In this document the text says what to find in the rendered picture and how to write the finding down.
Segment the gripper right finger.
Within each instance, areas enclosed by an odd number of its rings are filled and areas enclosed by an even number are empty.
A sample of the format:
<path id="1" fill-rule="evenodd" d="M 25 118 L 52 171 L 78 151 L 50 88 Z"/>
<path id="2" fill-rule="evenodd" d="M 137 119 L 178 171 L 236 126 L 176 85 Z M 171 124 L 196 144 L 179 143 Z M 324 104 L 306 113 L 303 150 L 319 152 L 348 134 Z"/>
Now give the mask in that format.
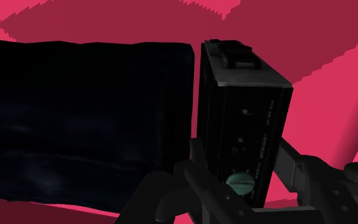
<path id="1" fill-rule="evenodd" d="M 324 224 L 358 224 L 358 162 L 336 169 L 319 157 L 299 154 L 281 140 L 274 172 L 299 206 L 320 212 Z"/>

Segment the black box with green knob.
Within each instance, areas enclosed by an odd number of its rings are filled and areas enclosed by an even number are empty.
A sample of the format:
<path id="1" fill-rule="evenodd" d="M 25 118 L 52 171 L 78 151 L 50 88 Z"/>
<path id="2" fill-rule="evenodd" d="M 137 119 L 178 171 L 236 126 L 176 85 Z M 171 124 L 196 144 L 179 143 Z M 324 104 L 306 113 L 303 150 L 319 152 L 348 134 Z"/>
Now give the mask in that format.
<path id="1" fill-rule="evenodd" d="M 224 44 L 212 39 L 201 46 L 196 135 L 219 182 L 248 183 L 237 193 L 263 207 L 293 87 L 254 52 L 230 64 L 219 49 Z"/>

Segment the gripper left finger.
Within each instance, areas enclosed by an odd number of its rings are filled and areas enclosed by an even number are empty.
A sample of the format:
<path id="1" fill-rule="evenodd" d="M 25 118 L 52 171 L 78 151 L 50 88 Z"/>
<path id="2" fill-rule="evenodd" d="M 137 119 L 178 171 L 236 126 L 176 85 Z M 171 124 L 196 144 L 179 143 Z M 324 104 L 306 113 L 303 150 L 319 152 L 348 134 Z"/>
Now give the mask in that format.
<path id="1" fill-rule="evenodd" d="M 202 213 L 202 224 L 255 220 L 255 212 L 209 172 L 200 139 L 190 140 L 190 159 L 176 163 L 173 174 L 147 174 L 115 224 L 174 224 L 176 216 L 194 211 Z"/>

